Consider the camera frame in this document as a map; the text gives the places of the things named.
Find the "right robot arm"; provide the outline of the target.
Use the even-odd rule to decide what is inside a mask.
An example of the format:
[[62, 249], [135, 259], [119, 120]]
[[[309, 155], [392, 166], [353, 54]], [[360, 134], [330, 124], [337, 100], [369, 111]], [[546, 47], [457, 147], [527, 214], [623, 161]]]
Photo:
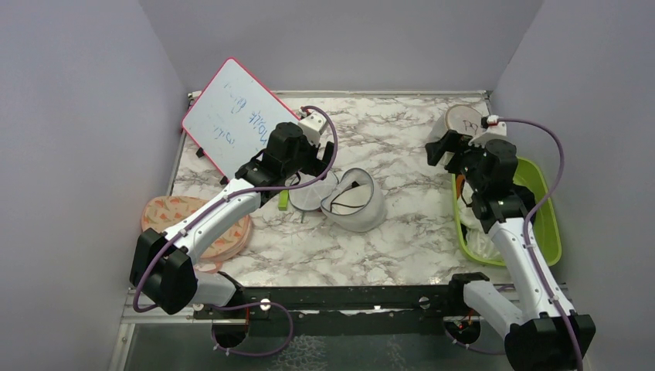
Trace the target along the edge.
[[516, 191], [516, 147], [502, 139], [470, 145], [469, 136], [449, 130], [426, 144], [427, 162], [436, 166], [452, 155], [445, 170], [461, 175], [473, 190], [471, 206], [484, 232], [501, 253], [519, 305], [488, 280], [454, 278], [446, 306], [463, 315], [481, 315], [504, 339], [515, 370], [581, 370], [596, 333], [590, 315], [581, 315], [562, 293], [538, 247], [531, 214]]

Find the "white mesh laundry bag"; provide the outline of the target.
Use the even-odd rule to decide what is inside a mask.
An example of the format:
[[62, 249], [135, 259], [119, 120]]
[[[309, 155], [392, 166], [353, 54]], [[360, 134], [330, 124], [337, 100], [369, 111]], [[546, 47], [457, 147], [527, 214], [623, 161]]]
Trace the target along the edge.
[[361, 168], [350, 168], [338, 178], [325, 179], [289, 191], [291, 205], [301, 212], [320, 211], [345, 230], [367, 232], [380, 226], [387, 214], [381, 187]]

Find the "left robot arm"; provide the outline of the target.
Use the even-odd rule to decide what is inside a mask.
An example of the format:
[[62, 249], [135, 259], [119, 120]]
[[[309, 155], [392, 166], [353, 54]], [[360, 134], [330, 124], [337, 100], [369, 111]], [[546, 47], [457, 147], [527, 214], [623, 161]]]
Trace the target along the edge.
[[227, 274], [196, 272], [202, 254], [233, 224], [289, 187], [288, 178], [303, 172], [315, 182], [335, 162], [338, 139], [329, 141], [323, 158], [311, 135], [325, 128], [335, 131], [330, 118], [313, 128], [307, 118], [294, 124], [279, 123], [267, 146], [242, 165], [227, 186], [191, 216], [158, 233], [145, 230], [137, 239], [130, 282], [136, 287], [133, 308], [143, 313], [155, 308], [173, 315], [191, 304], [213, 305], [230, 318], [242, 310], [239, 285]]

